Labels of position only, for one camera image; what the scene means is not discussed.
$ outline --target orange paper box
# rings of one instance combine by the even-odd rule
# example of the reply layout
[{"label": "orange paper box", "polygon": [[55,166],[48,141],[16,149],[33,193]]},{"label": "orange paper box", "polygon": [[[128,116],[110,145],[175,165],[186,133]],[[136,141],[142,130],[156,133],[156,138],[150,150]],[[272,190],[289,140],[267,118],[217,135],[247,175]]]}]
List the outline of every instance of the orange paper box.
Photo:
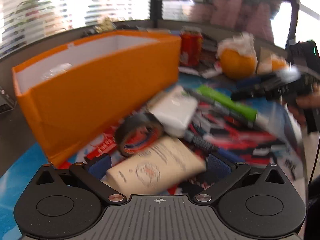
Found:
[{"label": "orange paper box", "polygon": [[[178,79],[180,37],[114,31],[64,44],[13,68],[20,107],[55,166]],[[49,80],[57,65],[72,68]]]}]

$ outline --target orange fruit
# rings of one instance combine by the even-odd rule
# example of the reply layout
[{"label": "orange fruit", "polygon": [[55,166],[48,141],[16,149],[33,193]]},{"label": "orange fruit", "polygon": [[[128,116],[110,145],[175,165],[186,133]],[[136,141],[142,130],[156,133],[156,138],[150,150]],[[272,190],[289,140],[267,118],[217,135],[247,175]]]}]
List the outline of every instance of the orange fruit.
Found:
[{"label": "orange fruit", "polygon": [[251,76],[257,66],[253,57],[240,55],[232,49],[225,49],[220,55],[222,72],[233,80],[239,80]]},{"label": "orange fruit", "polygon": [[284,59],[272,59],[272,71],[288,68],[287,62]]}]

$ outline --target small bag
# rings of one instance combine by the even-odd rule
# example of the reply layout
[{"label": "small bag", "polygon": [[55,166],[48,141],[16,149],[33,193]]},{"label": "small bag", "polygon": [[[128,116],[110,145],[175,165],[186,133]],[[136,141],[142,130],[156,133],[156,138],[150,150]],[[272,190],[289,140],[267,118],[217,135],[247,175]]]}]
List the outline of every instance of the small bag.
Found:
[{"label": "small bag", "polygon": [[268,58],[265,60],[262,60],[257,69],[257,73],[259,75],[267,74],[272,71],[277,71],[280,69],[287,69],[289,68],[289,64],[286,62],[286,60],[283,57],[279,57],[275,54],[271,54]]}]

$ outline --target soda can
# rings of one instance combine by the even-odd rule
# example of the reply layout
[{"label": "soda can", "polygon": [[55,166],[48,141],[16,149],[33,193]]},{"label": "soda can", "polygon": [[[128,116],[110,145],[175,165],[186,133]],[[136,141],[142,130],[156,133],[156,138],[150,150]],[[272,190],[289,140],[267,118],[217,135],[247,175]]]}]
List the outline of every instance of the soda can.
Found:
[{"label": "soda can", "polygon": [[187,67],[196,67],[200,61],[203,37],[201,29],[193,26],[184,26],[181,30],[180,64]]}]

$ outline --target duct tape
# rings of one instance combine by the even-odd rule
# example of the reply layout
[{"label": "duct tape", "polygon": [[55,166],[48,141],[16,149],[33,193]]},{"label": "duct tape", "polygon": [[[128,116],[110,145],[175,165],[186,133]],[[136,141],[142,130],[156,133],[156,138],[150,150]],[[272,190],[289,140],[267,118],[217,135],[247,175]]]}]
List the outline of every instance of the duct tape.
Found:
[{"label": "duct tape", "polygon": [[132,156],[150,146],[164,133],[163,125],[150,113],[127,117],[115,133],[115,141],[124,156]]}]

